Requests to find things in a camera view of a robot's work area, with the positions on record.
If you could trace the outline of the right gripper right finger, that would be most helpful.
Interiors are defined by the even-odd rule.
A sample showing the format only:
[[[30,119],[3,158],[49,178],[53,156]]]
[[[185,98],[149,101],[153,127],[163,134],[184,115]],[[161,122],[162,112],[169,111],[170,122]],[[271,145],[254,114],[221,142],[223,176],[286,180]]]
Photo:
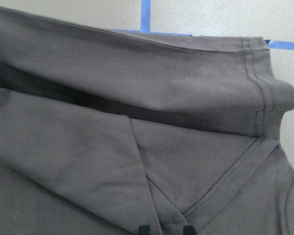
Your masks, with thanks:
[[[196,235],[196,230],[194,226],[183,226],[183,235]]]

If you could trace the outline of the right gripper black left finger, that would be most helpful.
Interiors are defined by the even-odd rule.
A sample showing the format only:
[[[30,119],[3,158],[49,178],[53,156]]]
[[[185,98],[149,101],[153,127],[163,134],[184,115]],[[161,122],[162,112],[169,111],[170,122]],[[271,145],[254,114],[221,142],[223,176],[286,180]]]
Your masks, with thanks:
[[[140,225],[137,235],[150,235],[150,225]]]

